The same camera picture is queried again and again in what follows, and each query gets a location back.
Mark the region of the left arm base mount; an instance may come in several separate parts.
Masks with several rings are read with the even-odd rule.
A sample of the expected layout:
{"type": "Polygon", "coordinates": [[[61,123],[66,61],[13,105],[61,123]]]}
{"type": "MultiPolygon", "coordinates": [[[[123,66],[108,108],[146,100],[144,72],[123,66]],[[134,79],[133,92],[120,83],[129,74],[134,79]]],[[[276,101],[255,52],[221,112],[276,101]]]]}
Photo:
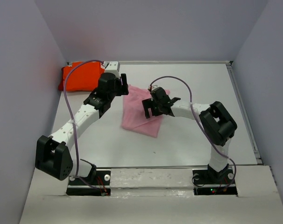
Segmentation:
{"type": "Polygon", "coordinates": [[[68,196],[110,196],[111,169],[97,168],[89,161],[80,160],[80,178],[69,177],[66,194],[68,196]]]}

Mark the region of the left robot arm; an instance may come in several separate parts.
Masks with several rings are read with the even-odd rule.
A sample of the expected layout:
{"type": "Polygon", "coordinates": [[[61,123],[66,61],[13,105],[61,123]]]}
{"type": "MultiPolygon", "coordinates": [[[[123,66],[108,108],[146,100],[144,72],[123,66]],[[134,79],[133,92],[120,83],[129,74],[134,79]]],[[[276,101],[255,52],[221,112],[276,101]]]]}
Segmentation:
{"type": "Polygon", "coordinates": [[[78,138],[111,107],[116,96],[128,95],[125,73],[116,77],[105,72],[98,80],[98,87],[91,92],[75,115],[49,137],[37,140],[35,168],[62,181],[68,177],[79,178],[84,184],[95,180],[96,166],[78,156],[72,159],[70,150],[77,148],[78,138]]]}

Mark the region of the pink t-shirt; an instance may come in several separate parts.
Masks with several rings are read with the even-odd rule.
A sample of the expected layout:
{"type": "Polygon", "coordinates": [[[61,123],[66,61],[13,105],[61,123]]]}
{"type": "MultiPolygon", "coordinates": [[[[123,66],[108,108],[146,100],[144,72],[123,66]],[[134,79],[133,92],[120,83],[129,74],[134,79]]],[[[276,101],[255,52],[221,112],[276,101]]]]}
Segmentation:
{"type": "Polygon", "coordinates": [[[157,138],[163,116],[146,118],[142,101],[151,97],[146,89],[129,85],[129,94],[123,97],[123,116],[121,127],[125,130],[157,138]]]}

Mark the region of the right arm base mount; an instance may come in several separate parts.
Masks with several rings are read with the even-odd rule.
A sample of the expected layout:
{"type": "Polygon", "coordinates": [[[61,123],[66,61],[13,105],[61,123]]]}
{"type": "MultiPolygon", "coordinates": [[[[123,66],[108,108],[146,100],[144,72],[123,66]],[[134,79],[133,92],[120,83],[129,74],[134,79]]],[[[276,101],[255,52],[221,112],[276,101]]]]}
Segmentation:
{"type": "Polygon", "coordinates": [[[192,171],[192,184],[195,196],[238,195],[234,172],[226,165],[220,172],[210,166],[192,171]]]}

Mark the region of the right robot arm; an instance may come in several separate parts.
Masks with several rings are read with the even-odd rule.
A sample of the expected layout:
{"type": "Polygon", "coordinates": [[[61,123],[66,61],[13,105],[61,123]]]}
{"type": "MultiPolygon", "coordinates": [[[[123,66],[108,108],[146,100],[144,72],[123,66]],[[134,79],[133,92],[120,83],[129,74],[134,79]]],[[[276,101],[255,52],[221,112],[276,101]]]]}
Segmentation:
{"type": "Polygon", "coordinates": [[[212,104],[193,104],[181,98],[170,98],[162,87],[150,92],[151,97],[142,101],[145,117],[169,115],[192,119],[197,122],[204,136],[211,144],[211,157],[208,163],[207,178],[218,183],[228,169],[228,150],[237,129],[237,123],[224,105],[215,101],[212,104]]]}

